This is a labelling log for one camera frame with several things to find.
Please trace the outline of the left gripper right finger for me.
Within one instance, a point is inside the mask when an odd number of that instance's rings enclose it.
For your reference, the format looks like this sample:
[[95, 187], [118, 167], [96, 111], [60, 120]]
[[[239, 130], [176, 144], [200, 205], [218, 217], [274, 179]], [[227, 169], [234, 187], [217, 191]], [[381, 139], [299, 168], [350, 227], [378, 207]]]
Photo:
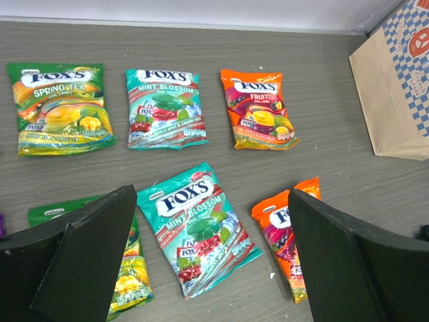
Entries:
[[314, 321], [427, 321], [428, 242], [289, 194]]

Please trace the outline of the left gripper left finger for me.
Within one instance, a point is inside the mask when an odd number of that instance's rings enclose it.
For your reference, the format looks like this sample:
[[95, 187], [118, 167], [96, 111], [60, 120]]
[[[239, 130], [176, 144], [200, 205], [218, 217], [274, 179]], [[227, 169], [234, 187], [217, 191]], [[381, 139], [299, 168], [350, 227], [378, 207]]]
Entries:
[[1, 238], [2, 321], [106, 321], [133, 221], [125, 185]]

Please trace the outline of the green lime candy packet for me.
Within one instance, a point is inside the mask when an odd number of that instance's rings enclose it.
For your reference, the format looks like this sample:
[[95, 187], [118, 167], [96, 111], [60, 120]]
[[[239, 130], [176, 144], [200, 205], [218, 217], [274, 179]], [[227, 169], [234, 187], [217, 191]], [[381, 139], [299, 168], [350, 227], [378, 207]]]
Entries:
[[[100, 195], [33, 207], [28, 211], [27, 220], [29, 225], [33, 227], [77, 210], [99, 198], [101, 198]], [[154, 295], [149, 282], [139, 235], [138, 220], [134, 217], [123, 253], [107, 321], [112, 321], [122, 312], [144, 305], [153, 299]]]

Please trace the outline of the green yellow candy packet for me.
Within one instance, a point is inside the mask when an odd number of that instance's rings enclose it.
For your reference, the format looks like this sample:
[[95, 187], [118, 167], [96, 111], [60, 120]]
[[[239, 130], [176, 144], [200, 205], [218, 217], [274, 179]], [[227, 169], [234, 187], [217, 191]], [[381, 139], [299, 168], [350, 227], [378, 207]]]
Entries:
[[12, 62], [20, 156], [65, 156], [113, 146], [103, 64]]

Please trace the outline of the teal mint candy packet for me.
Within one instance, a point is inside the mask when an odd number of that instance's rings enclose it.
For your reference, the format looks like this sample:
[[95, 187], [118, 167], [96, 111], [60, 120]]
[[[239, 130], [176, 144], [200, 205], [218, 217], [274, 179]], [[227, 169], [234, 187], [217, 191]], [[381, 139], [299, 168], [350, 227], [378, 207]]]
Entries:
[[129, 69], [125, 77], [130, 150], [180, 150], [208, 143], [198, 73]]

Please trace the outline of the orange fruit candy packet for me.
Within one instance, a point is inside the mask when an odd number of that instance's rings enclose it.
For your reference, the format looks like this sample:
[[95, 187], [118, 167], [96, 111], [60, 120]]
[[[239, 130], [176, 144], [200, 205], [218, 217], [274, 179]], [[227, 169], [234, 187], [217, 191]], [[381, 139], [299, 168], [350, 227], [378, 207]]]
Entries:
[[282, 73], [222, 69], [220, 78], [235, 149], [287, 150], [299, 142], [282, 97]]

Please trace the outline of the checkered paper bag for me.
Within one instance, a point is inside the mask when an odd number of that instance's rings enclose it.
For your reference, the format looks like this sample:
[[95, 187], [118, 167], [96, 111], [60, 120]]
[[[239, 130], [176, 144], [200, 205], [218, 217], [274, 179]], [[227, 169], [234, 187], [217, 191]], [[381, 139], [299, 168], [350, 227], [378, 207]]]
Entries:
[[405, 2], [349, 61], [374, 154], [428, 159], [428, 2]]

